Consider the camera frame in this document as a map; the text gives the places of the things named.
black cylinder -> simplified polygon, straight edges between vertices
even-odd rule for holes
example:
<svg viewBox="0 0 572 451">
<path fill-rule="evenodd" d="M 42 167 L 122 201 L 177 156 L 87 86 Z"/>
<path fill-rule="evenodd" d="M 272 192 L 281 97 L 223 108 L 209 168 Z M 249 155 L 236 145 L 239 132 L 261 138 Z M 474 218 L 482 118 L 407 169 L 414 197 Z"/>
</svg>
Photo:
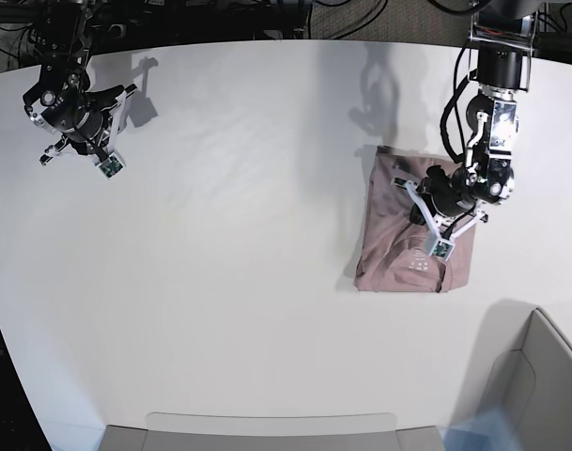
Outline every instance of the black cylinder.
<svg viewBox="0 0 572 451">
<path fill-rule="evenodd" d="M 73 131 L 65 132 L 65 135 L 75 143 L 84 143 L 98 134 L 101 130 L 102 122 L 102 113 L 100 111 L 92 111 L 87 120 L 81 124 L 81 126 L 77 127 L 78 132 L 71 127 L 70 130 Z"/>
<path fill-rule="evenodd" d="M 477 58 L 477 81 L 502 89 L 521 87 L 522 56 L 504 48 L 480 47 Z"/>
<path fill-rule="evenodd" d="M 543 3 L 542 0 L 492 0 L 489 7 L 503 17 L 521 19 L 534 14 Z"/>
<path fill-rule="evenodd" d="M 431 203 L 435 209 L 432 213 L 437 212 L 443 216 L 455 217 L 472 209 L 473 201 L 451 186 L 451 179 L 440 166 L 428 167 L 427 176 L 431 182 Z"/>
</svg>

fabric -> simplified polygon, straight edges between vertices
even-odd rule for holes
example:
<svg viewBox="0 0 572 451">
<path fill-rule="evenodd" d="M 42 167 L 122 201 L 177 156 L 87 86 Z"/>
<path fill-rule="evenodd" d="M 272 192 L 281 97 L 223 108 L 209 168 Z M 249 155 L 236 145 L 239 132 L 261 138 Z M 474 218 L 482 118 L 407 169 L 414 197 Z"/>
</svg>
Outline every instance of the fabric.
<svg viewBox="0 0 572 451">
<path fill-rule="evenodd" d="M 355 286 L 360 291 L 446 292 L 469 282 L 475 226 L 456 239 L 448 261 L 424 252 L 428 230 L 409 221 L 413 201 L 392 185 L 395 177 L 421 181 L 429 166 L 447 174 L 452 162 L 378 153 L 369 180 L 363 251 Z"/>
</svg>

black cable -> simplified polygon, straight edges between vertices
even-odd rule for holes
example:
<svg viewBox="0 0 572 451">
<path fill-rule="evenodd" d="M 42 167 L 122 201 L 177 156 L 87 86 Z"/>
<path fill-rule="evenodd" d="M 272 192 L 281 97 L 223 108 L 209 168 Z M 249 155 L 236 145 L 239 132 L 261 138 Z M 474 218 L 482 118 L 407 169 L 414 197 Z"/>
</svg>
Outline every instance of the black cable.
<svg viewBox="0 0 572 451">
<path fill-rule="evenodd" d="M 104 152 L 100 146 L 98 146 L 96 143 L 94 143 L 94 141 L 91 138 L 87 138 L 87 137 L 85 137 L 84 134 L 81 133 L 81 131 L 75 125 L 74 117 L 72 118 L 71 122 L 72 122 L 72 128 L 77 132 L 77 134 L 79 136 L 81 136 L 81 138 L 84 139 L 87 143 L 89 143 L 89 145 L 94 149 L 94 151 L 96 152 L 96 155 L 100 159 L 100 163 L 105 162 L 108 159 L 108 154 L 106 152 Z"/>
<path fill-rule="evenodd" d="M 28 30 L 25 28 L 25 29 L 23 30 L 23 32 L 21 33 L 21 37 L 19 38 L 19 50 L 18 50 L 18 52 L 16 53 L 16 55 L 18 56 L 17 59 L 19 60 L 19 69 L 21 68 L 21 47 L 23 46 L 24 35 L 26 35 L 26 32 L 27 32 L 27 31 L 28 31 Z"/>
<path fill-rule="evenodd" d="M 447 8 L 446 6 L 441 5 L 437 0 L 427 0 L 427 3 L 429 3 L 432 7 L 437 8 L 442 12 L 445 12 L 446 14 L 450 14 L 451 16 L 463 17 L 463 16 L 472 16 L 473 14 L 480 12 L 483 9 L 486 9 L 487 6 L 490 3 L 492 3 L 492 0 L 482 0 L 474 7 L 471 7 L 469 9 L 463 9 L 462 11 Z"/>
<path fill-rule="evenodd" d="M 16 58 L 17 60 L 19 59 L 17 55 L 11 54 L 10 52 L 5 51 L 1 47 L 0 47 L 0 52 L 2 52 L 3 54 L 7 54 L 8 56 L 12 56 L 13 58 Z"/>
<path fill-rule="evenodd" d="M 335 35 L 331 36 L 329 39 L 336 39 L 336 37 L 338 37 L 341 33 L 346 32 L 346 30 L 349 30 L 353 26 L 357 26 L 359 23 L 363 23 L 364 21 L 370 19 L 379 9 L 380 5 L 380 0 L 371 0 L 371 1 L 373 2 L 371 7 L 364 12 L 363 16 L 355 18 L 353 22 L 344 25 L 342 29 L 338 30 L 338 32 L 335 33 Z"/>
<path fill-rule="evenodd" d="M 571 7 L 571 6 L 572 6 L 572 3 L 567 3 L 567 4 L 565 4 L 559 8 L 559 17 L 561 17 L 561 20 L 564 21 L 565 33 L 567 33 L 567 19 L 565 18 L 564 12 L 568 7 Z"/>
<path fill-rule="evenodd" d="M 325 2 L 320 2 L 319 0 L 315 0 L 315 3 L 317 3 L 318 5 L 322 5 L 323 7 L 337 8 L 337 7 L 342 7 L 343 5 L 347 5 L 351 1 L 352 0 L 344 0 L 343 2 L 340 3 L 325 3 Z"/>
<path fill-rule="evenodd" d="M 16 38 L 14 38 L 14 40 L 12 41 L 12 43 L 10 44 L 10 46 L 8 47 L 8 53 L 11 54 L 13 49 L 14 49 L 14 45 L 16 45 L 17 42 L 20 42 L 21 37 L 23 36 L 23 33 L 25 31 L 25 28 L 28 28 L 30 25 L 28 25 L 27 27 L 23 27 L 21 28 L 21 30 L 23 30 L 21 33 L 18 34 L 18 36 L 16 36 Z M 16 56 L 14 56 L 14 58 L 17 61 L 17 67 L 18 69 L 21 68 L 21 49 L 19 46 L 19 49 L 16 53 Z M 8 62 L 7 62 L 7 70 L 10 70 L 10 63 L 12 62 L 12 58 L 10 56 L 8 56 Z"/>
<path fill-rule="evenodd" d="M 381 15 L 381 13 L 384 11 L 384 9 L 386 9 L 386 7 L 388 6 L 388 1 L 389 0 L 384 0 L 383 5 L 379 9 L 378 13 L 375 16 L 373 16 L 371 19 L 369 19 L 367 22 L 362 23 L 361 25 L 357 26 L 354 30 L 348 31 L 347 33 L 345 33 L 343 35 L 336 36 L 334 39 L 343 39 L 347 36 L 350 36 L 350 35 L 356 33 L 357 31 L 361 31 L 363 28 L 365 28 L 369 24 L 373 23 Z"/>
<path fill-rule="evenodd" d="M 27 26 L 22 26 L 20 28 L 4 28 L 3 26 L 0 26 L 0 30 L 2 30 L 2 31 L 22 31 L 22 30 L 26 30 L 30 26 L 31 25 L 27 25 Z"/>
<path fill-rule="evenodd" d="M 453 234 L 453 232 L 455 231 L 455 227 L 456 225 L 460 222 L 463 221 L 465 218 L 467 218 L 470 214 L 473 213 L 473 211 L 475 210 L 475 207 L 473 207 L 471 210 L 469 211 L 465 211 L 463 214 L 461 214 L 458 218 L 456 218 L 452 224 L 450 224 L 448 226 L 448 228 L 446 230 L 444 230 L 444 233 L 442 234 L 442 237 L 445 240 L 450 240 L 451 235 Z"/>
<path fill-rule="evenodd" d="M 469 45 L 470 40 L 467 39 L 461 48 L 461 51 L 458 53 L 458 57 L 456 58 L 455 63 L 455 74 L 453 75 L 453 94 L 456 91 L 456 75 L 458 74 L 458 67 L 461 64 L 461 58 Z M 463 125 L 461 124 L 461 115 L 458 113 L 458 101 L 455 101 L 455 117 L 456 117 L 456 125 L 458 126 L 458 134 L 461 137 L 461 148 L 465 149 L 465 134 L 463 133 Z"/>
<path fill-rule="evenodd" d="M 552 28 L 555 29 L 555 31 L 557 32 L 561 32 L 563 31 L 563 27 L 559 25 L 559 23 L 557 21 L 555 21 L 552 16 L 550 14 L 547 14 L 546 12 L 541 12 L 540 14 L 538 14 L 538 20 L 539 21 L 543 21 L 544 23 L 547 23 L 547 20 L 550 21 L 550 23 L 553 23 L 554 26 L 552 26 Z"/>
<path fill-rule="evenodd" d="M 33 45 L 39 44 L 39 31 L 34 25 L 31 25 L 31 27 L 29 28 L 29 33 L 26 38 Z"/>
<path fill-rule="evenodd" d="M 538 20 L 546 25 L 548 25 L 549 27 L 551 27 L 553 30 L 555 30 L 557 33 L 561 33 L 561 31 L 563 31 L 561 28 L 555 26 L 553 23 L 547 22 L 547 19 L 545 19 L 542 16 L 538 16 Z"/>
<path fill-rule="evenodd" d="M 468 77 L 465 77 L 463 80 L 461 80 L 461 83 L 456 87 L 456 90 L 453 93 L 453 97 L 444 107 L 444 111 L 442 112 L 442 117 L 440 119 L 440 136 L 442 138 L 442 144 L 444 145 L 444 149 L 446 150 L 446 153 L 448 153 L 448 156 L 451 157 L 451 160 L 453 160 L 455 163 L 461 163 L 463 161 L 463 153 L 456 154 L 453 150 L 446 124 L 448 122 L 448 117 L 455 109 L 455 103 L 458 101 L 458 99 L 461 97 L 461 94 L 463 94 L 463 91 L 465 91 L 465 88 L 470 83 L 470 78 L 474 78 L 476 76 L 477 70 L 472 70 Z"/>
<path fill-rule="evenodd" d="M 306 18 L 306 29 L 308 30 L 308 38 L 312 39 L 313 34 L 311 32 L 311 19 L 313 17 L 313 4 L 311 4 L 311 8 L 308 10 L 308 17 Z"/>
</svg>

white table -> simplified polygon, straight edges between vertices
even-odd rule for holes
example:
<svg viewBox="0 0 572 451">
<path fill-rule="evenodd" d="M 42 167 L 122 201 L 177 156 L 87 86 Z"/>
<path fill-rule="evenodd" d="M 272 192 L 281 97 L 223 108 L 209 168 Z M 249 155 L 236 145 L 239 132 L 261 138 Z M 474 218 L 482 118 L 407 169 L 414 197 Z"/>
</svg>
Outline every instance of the white table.
<svg viewBox="0 0 572 451">
<path fill-rule="evenodd" d="M 39 69 L 1 74 L 0 325 L 51 443 L 94 449 L 150 412 L 471 416 L 533 305 L 572 300 L 572 67 L 534 64 L 518 187 L 479 228 L 470 284 L 359 293 L 376 146 L 443 153 L 456 55 L 275 41 L 97 57 L 96 88 L 158 61 L 158 116 L 119 135 L 110 181 L 76 157 L 41 167 L 55 138 L 21 102 Z"/>
</svg>

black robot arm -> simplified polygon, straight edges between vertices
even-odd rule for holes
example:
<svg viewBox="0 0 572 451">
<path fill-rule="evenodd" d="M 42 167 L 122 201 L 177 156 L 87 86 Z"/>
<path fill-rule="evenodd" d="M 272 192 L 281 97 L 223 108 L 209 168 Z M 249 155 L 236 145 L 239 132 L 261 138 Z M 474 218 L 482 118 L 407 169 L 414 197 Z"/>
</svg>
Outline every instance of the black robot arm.
<svg viewBox="0 0 572 451">
<path fill-rule="evenodd" d="M 109 29 L 101 0 L 47 2 L 38 23 L 36 51 L 41 58 L 39 80 L 23 95 L 31 121 L 62 137 L 45 149 L 39 161 L 47 164 L 68 145 L 93 163 L 107 178 L 124 165 L 113 146 L 113 118 L 135 85 L 89 92 L 87 63 L 96 44 Z"/>
<path fill-rule="evenodd" d="M 418 184 L 394 182 L 407 189 L 414 201 L 410 220 L 430 230 L 425 249 L 429 255 L 450 257 L 456 237 L 479 221 L 487 221 L 485 206 L 501 204 L 514 190 L 516 95 L 529 89 L 540 6 L 537 0 L 493 0 L 478 8 L 470 35 L 472 47 L 477 47 L 477 69 L 461 80 L 441 118 L 442 143 L 459 167 L 452 174 L 431 167 Z M 479 86 L 467 108 L 472 137 L 462 152 L 454 152 L 446 124 L 471 81 Z"/>
</svg>

